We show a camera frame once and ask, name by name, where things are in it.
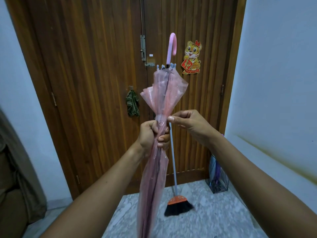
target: white wall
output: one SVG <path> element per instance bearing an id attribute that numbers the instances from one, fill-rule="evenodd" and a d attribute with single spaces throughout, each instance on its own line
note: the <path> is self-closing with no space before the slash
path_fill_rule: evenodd
<path id="1" fill-rule="evenodd" d="M 4 0 L 0 0 L 0 108 L 30 156 L 48 203 L 69 199 L 69 188 Z"/>
<path id="2" fill-rule="evenodd" d="M 316 7 L 247 0 L 225 136 L 317 213 Z"/>

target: green cloth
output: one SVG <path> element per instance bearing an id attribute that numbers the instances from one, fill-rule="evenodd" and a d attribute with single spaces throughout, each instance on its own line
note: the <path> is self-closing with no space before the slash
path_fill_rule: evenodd
<path id="1" fill-rule="evenodd" d="M 126 105 L 128 106 L 128 115 L 129 117 L 132 117 L 133 115 L 136 115 L 137 117 L 140 117 L 139 112 L 139 98 L 135 91 L 130 90 L 125 98 Z"/>

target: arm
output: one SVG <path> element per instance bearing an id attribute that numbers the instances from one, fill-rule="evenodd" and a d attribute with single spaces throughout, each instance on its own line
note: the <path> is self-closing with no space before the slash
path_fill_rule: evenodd
<path id="1" fill-rule="evenodd" d="M 196 110 L 177 112 L 168 121 L 186 128 L 210 149 L 269 237 L 317 237 L 317 215 L 249 161 Z"/>
<path id="2" fill-rule="evenodd" d="M 141 124 L 137 141 L 108 172 L 78 196 L 41 237 L 101 237 L 141 160 L 151 150 L 153 132 L 158 132 L 156 121 Z M 168 134 L 160 136 L 158 147 L 167 148 L 169 138 Z"/>

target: wall stain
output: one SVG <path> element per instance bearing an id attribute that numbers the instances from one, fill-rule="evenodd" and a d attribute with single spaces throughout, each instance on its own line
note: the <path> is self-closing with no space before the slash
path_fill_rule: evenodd
<path id="1" fill-rule="evenodd" d="M 303 168 L 300 168 L 294 164 L 291 164 L 283 159 L 281 159 L 280 157 L 277 157 L 276 155 L 274 155 L 270 150 L 267 149 L 263 149 L 260 148 L 259 146 L 257 146 L 256 144 L 253 144 L 252 142 L 250 142 L 249 140 L 247 140 L 246 138 L 240 136 L 240 135 L 236 135 L 238 136 L 240 139 L 242 139 L 243 141 L 247 142 L 249 145 L 253 146 L 254 148 L 260 150 L 262 153 L 266 154 L 267 156 L 271 157 L 272 159 L 274 159 L 275 161 L 279 162 L 280 164 L 286 166 L 287 168 L 291 169 L 292 171 L 294 171 L 295 173 L 297 173 L 298 175 L 304 177 L 305 179 L 311 181 L 312 183 L 317 185 L 317 177 L 309 174 L 307 172 L 305 172 L 305 170 L 303 170 Z"/>

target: door panel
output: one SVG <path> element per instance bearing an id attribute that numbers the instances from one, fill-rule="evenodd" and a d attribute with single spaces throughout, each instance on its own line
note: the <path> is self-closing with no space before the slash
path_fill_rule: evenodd
<path id="1" fill-rule="evenodd" d="M 128 117 L 129 86 L 147 84 L 140 0 L 28 0 L 82 191 L 137 139 L 149 108 Z M 139 167 L 133 181 L 140 180 Z"/>
<path id="2" fill-rule="evenodd" d="M 221 90 L 230 51 L 235 0 L 144 0 L 147 62 L 165 64 L 170 33 L 177 36 L 177 55 L 172 57 L 178 73 L 189 83 L 174 109 L 197 109 L 215 128 L 218 124 Z M 200 73 L 183 75 L 187 42 L 202 44 Z M 155 68 L 148 68 L 148 83 Z M 208 171 L 210 153 L 183 129 L 173 126 L 176 171 Z M 172 162 L 168 174 L 173 173 Z"/>

